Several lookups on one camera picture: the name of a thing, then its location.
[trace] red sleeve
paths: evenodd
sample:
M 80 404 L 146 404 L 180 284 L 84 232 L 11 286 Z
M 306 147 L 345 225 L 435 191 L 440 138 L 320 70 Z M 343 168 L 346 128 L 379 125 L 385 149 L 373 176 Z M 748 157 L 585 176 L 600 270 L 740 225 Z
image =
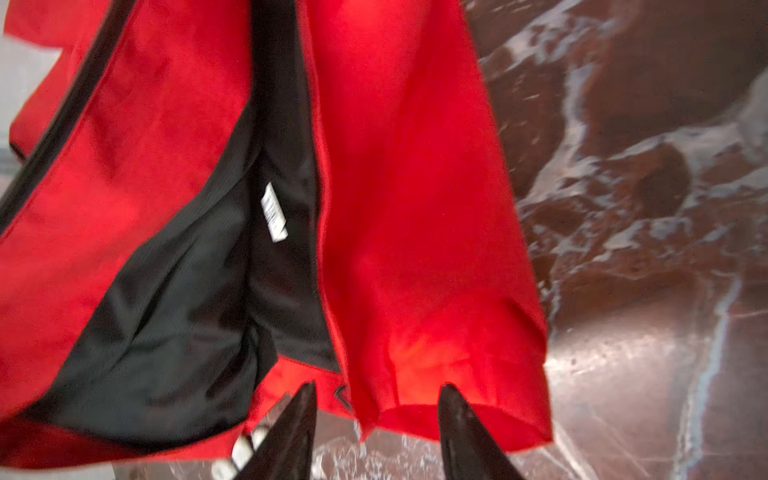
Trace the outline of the red sleeve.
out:
M 108 7 L 109 0 L 11 0 L 5 33 L 43 47 L 73 48 L 96 35 Z
M 299 10 L 320 288 L 363 431 L 437 439 L 452 382 L 505 450 L 550 441 L 547 326 L 458 2 Z

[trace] white label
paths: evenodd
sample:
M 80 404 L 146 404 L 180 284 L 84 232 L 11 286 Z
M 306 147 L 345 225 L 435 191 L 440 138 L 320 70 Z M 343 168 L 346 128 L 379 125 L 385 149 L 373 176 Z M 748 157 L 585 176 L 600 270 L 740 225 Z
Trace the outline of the white label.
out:
M 285 240 L 288 237 L 286 230 L 286 218 L 283 215 L 283 209 L 277 202 L 275 189 L 272 188 L 272 182 L 266 185 L 264 196 L 261 197 L 261 208 L 264 210 L 266 226 L 270 229 L 270 237 L 273 242 Z

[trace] black satin lining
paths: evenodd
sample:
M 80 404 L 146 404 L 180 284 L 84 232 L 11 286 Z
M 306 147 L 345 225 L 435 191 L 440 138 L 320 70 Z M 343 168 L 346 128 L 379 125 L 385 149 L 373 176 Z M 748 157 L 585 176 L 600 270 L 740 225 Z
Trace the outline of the black satin lining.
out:
M 253 176 L 252 202 L 267 183 L 286 216 L 288 237 L 271 241 L 254 219 L 248 311 L 272 332 L 277 351 L 300 362 L 340 372 L 317 291 L 317 175 L 306 72 L 293 2 L 268 0 L 265 55 L 272 81 L 265 140 Z
M 242 422 L 277 353 L 339 371 L 316 290 L 316 163 L 295 6 L 253 8 L 251 101 L 203 191 L 121 269 L 22 415 L 144 452 Z M 271 182 L 288 237 L 260 205 Z

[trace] red jacket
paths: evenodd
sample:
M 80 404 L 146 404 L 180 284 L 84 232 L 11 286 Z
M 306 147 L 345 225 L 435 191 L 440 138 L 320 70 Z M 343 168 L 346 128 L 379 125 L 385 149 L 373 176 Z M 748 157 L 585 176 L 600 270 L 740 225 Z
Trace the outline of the red jacket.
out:
M 364 435 L 438 438 L 452 382 L 503 449 L 548 442 L 458 2 L 249 4 L 11 2 L 6 33 L 63 53 L 11 131 L 0 464 L 227 456 L 311 379 Z

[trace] marble floor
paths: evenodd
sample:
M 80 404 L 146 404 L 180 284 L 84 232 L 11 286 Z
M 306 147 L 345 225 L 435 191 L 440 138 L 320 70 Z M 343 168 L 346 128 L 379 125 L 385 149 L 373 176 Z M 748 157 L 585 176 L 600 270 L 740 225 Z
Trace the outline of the marble floor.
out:
M 530 480 L 768 478 L 768 2 L 462 4 L 551 325 L 555 442 L 513 462 Z M 440 462 L 319 418 L 319 478 Z

